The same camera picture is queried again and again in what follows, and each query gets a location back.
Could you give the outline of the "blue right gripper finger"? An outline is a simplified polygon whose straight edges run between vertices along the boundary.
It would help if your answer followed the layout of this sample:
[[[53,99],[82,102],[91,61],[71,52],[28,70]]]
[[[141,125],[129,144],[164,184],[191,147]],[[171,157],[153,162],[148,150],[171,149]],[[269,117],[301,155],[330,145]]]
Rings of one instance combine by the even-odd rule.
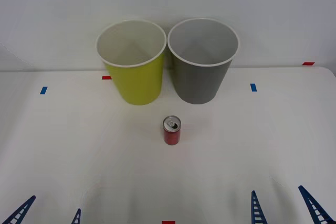
[[[256,192],[251,192],[251,223],[252,224],[267,224],[266,217],[260,206]]]
[[[335,223],[324,208],[315,200],[315,198],[302,186],[298,187],[304,202],[308,208],[309,214],[314,224]]]

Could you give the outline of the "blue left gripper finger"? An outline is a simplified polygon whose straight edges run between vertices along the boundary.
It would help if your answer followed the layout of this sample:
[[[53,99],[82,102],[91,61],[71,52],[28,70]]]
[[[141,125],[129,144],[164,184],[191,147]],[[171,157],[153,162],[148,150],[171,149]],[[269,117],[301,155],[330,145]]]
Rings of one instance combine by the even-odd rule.
[[[26,200],[19,208],[17,208],[4,222],[3,224],[21,224],[24,217],[28,213],[30,207],[34,203],[36,196],[31,196]]]
[[[81,209],[78,208],[71,224],[80,224],[80,220],[81,220]]]

